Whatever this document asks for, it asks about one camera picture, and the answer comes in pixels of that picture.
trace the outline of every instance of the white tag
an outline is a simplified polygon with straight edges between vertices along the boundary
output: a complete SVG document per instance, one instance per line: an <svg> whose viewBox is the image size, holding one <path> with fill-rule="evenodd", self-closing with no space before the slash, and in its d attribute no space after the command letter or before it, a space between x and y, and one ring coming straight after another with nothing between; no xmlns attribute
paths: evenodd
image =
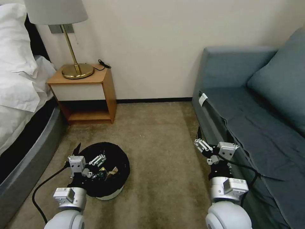
<svg viewBox="0 0 305 229"><path fill-rule="evenodd" d="M207 99L206 94L202 93L202 95L199 98L199 104L202 107L203 102Z"/></svg>

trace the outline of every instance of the lamp shade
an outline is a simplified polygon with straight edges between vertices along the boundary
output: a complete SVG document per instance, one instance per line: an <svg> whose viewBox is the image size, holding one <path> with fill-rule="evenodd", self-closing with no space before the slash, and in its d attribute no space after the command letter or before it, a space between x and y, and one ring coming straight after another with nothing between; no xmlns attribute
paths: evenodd
<svg viewBox="0 0 305 229"><path fill-rule="evenodd" d="M33 24L72 24L88 19L82 0L24 0Z"/></svg>

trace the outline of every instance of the brass lamp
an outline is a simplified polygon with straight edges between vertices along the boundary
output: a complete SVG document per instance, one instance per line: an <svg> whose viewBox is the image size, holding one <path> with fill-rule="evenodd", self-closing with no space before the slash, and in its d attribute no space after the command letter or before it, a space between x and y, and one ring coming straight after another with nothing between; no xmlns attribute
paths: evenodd
<svg viewBox="0 0 305 229"><path fill-rule="evenodd" d="M64 27L64 24L78 23L88 19L82 0L24 0L24 3L31 23L60 25L74 61L74 64L63 68L63 76L67 79L81 79L92 75L93 66L77 63Z"/></svg>

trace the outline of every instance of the sofa cushion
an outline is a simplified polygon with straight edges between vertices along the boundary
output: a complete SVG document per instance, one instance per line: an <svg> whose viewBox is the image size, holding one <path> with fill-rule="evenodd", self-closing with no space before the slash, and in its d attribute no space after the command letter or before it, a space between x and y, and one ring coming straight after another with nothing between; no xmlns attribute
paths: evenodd
<svg viewBox="0 0 305 229"><path fill-rule="evenodd" d="M250 90L203 91L292 228L305 225L305 139Z"/></svg>
<svg viewBox="0 0 305 229"><path fill-rule="evenodd" d="M305 136L305 29L298 29L247 85Z"/></svg>

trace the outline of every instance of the black baseboard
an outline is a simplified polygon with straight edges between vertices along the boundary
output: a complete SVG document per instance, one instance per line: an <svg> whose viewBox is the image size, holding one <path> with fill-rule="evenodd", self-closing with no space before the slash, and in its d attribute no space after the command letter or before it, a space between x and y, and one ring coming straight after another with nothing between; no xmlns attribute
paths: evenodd
<svg viewBox="0 0 305 229"><path fill-rule="evenodd" d="M124 100L117 100L117 103L188 102L191 100L192 97L160 98L160 99L124 99Z"/></svg>

